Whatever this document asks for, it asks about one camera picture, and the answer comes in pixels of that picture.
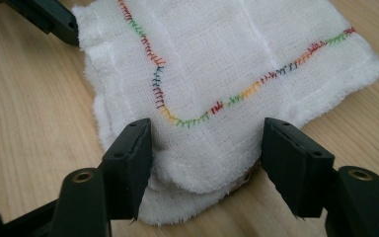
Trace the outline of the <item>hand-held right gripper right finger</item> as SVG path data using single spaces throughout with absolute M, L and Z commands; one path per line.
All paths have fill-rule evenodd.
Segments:
M 320 217 L 335 156 L 293 124 L 265 118 L 261 165 L 291 212 Z

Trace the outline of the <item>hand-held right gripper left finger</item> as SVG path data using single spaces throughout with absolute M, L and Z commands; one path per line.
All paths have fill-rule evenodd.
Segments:
M 151 121 L 128 124 L 103 156 L 110 219 L 137 219 L 153 163 Z

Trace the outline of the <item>white cloth with coloured stitching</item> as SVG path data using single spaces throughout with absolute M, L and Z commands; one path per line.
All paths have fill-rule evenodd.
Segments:
M 104 147 L 150 119 L 139 216 L 180 223 L 237 189 L 264 121 L 303 125 L 379 79 L 330 0 L 94 0 L 73 10 Z

